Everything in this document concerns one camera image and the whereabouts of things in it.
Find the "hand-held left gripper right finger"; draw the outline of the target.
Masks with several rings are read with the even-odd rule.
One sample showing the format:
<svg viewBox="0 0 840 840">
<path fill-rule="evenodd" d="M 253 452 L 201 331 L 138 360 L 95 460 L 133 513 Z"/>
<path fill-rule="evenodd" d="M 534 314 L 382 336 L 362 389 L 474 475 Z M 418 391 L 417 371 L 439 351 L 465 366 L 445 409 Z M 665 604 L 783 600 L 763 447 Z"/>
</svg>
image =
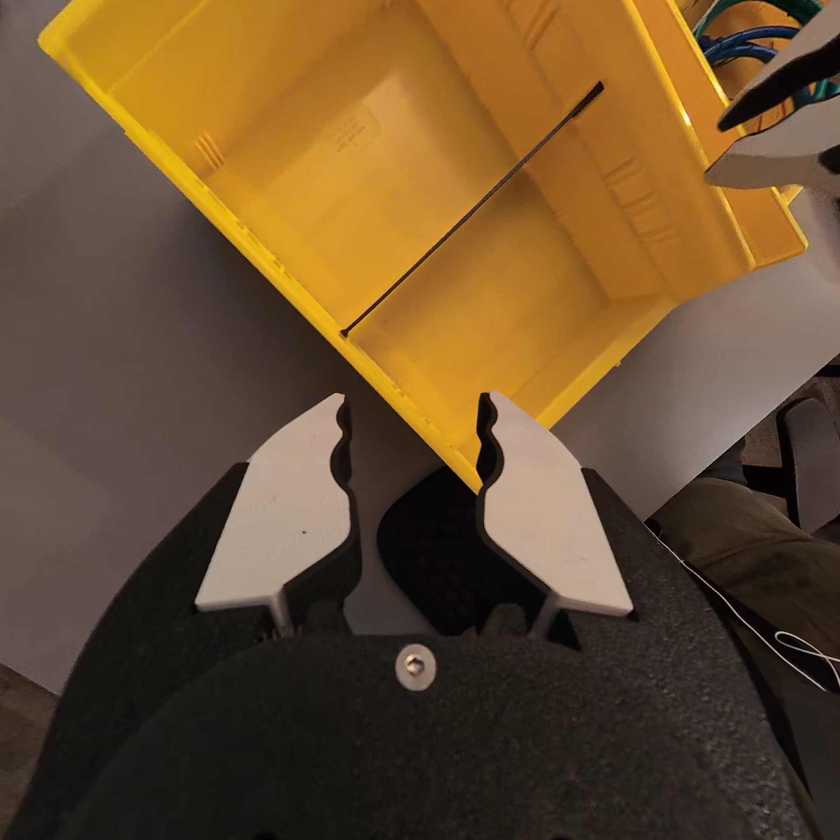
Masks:
<svg viewBox="0 0 840 840">
<path fill-rule="evenodd" d="M 548 429 L 500 392 L 479 397 L 476 527 L 544 594 L 530 637 L 561 612 L 625 620 L 634 611 L 583 470 Z"/>
</svg>

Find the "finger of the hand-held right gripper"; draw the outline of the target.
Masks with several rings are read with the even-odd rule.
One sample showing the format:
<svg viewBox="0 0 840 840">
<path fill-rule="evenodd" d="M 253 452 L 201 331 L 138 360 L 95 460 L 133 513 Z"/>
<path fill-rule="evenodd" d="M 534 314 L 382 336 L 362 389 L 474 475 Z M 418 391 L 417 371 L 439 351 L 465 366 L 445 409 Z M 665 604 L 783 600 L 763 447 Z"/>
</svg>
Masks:
<svg viewBox="0 0 840 840">
<path fill-rule="evenodd" d="M 717 129 L 729 131 L 773 109 L 798 90 L 835 78 L 838 72 L 839 3 L 831 2 L 740 90 L 717 121 Z"/>
<path fill-rule="evenodd" d="M 769 129 L 736 140 L 704 174 L 738 190 L 798 185 L 839 191 L 839 105 L 812 103 Z"/>
</svg>

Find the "black bin divider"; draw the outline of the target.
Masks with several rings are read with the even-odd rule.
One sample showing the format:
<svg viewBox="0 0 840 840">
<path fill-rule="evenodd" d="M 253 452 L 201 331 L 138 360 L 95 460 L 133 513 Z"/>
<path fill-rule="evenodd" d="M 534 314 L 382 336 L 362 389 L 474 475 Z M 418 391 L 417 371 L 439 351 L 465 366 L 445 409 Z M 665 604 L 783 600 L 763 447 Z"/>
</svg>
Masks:
<svg viewBox="0 0 840 840">
<path fill-rule="evenodd" d="M 435 255 L 444 245 L 446 245 L 450 239 L 452 239 L 464 226 L 467 225 L 477 214 L 478 212 L 487 205 L 490 200 L 502 190 L 519 172 L 521 172 L 526 164 L 532 161 L 532 159 L 543 150 L 545 146 L 548 145 L 550 141 L 554 139 L 554 137 L 569 123 L 571 123 L 574 119 L 580 116 L 584 110 L 588 109 L 593 102 L 598 99 L 602 93 L 604 92 L 605 86 L 603 81 L 599 80 L 594 84 L 592 89 L 588 90 L 586 94 L 583 96 L 582 100 L 579 100 L 573 108 L 563 116 L 562 120 L 559 121 L 552 129 L 549 131 L 543 138 L 541 138 L 540 142 L 538 142 L 531 150 L 526 153 L 521 159 L 512 166 L 512 168 L 501 177 L 499 182 L 489 189 L 489 191 L 483 195 L 479 199 L 479 201 L 468 210 L 468 212 L 462 216 L 458 222 L 456 222 L 426 253 L 423 254 L 416 262 L 414 262 L 398 279 L 396 279 L 388 288 L 386 288 L 383 293 L 376 298 L 365 310 L 361 312 L 358 316 L 355 317 L 353 321 L 351 321 L 346 327 L 341 329 L 339 335 L 343 339 L 347 339 L 350 336 L 350 333 L 358 327 L 363 320 L 365 320 L 372 312 L 377 309 L 383 301 L 385 301 L 388 297 L 393 294 L 393 292 L 399 288 L 416 270 L 418 270 L 424 263 L 426 263 L 433 255 Z"/>
</svg>

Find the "grey office chair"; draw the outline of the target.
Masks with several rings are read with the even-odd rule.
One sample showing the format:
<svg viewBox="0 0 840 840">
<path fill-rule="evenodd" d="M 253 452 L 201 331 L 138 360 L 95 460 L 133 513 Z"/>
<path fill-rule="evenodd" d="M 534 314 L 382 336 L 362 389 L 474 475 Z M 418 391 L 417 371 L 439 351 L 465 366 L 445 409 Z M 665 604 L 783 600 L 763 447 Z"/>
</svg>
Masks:
<svg viewBox="0 0 840 840">
<path fill-rule="evenodd" d="M 801 530 L 815 533 L 839 514 L 839 437 L 826 407 L 803 397 L 776 417 L 783 499 Z"/>
</svg>

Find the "black textured pad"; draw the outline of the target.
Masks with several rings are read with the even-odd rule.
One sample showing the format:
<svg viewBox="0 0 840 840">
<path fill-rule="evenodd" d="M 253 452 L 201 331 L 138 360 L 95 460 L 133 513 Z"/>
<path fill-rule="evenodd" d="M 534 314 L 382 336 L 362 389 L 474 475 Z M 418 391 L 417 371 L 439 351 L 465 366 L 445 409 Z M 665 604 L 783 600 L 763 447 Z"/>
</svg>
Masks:
<svg viewBox="0 0 840 840">
<path fill-rule="evenodd" d="M 387 510 L 376 533 L 386 572 L 434 630 L 483 628 L 502 604 L 530 626 L 545 594 L 490 550 L 476 526 L 476 495 L 449 468 L 431 473 Z"/>
</svg>

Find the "person's leg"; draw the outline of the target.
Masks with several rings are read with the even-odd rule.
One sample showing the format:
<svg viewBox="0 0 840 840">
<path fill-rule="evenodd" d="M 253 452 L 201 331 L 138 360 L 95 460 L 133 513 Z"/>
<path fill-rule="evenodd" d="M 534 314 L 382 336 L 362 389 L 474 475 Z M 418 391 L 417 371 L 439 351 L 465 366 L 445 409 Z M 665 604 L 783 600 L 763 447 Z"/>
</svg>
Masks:
<svg viewBox="0 0 840 840">
<path fill-rule="evenodd" d="M 839 549 L 796 527 L 750 488 L 693 479 L 658 509 L 661 539 L 797 668 L 838 694 Z"/>
</svg>

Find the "yellow plastic bin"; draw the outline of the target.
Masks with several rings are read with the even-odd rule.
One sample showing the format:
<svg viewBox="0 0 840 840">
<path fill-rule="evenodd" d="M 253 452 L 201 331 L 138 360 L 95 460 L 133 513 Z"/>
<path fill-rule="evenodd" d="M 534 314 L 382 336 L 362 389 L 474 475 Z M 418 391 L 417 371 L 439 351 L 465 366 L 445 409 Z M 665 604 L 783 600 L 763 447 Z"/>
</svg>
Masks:
<svg viewBox="0 0 840 840">
<path fill-rule="evenodd" d="M 775 188 L 704 183 L 742 132 L 674 2 L 71 2 L 38 43 L 474 492 L 481 393 L 551 428 L 807 248 Z"/>
<path fill-rule="evenodd" d="M 719 88 L 735 99 L 799 30 L 831 2 L 678 2 L 701 56 Z M 838 75 L 798 90 L 745 122 L 758 133 L 812 103 L 838 104 Z"/>
</svg>

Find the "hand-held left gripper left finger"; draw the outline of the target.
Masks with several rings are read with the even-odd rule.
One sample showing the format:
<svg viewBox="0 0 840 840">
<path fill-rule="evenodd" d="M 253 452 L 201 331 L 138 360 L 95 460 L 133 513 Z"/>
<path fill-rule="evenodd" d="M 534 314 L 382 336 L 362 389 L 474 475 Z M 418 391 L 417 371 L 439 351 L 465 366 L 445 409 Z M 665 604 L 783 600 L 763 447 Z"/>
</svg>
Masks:
<svg viewBox="0 0 840 840">
<path fill-rule="evenodd" d="M 318 602 L 342 604 L 361 581 L 350 487 L 350 405 L 334 393 L 274 433 L 248 460 L 194 605 L 266 607 L 279 630 Z"/>
</svg>

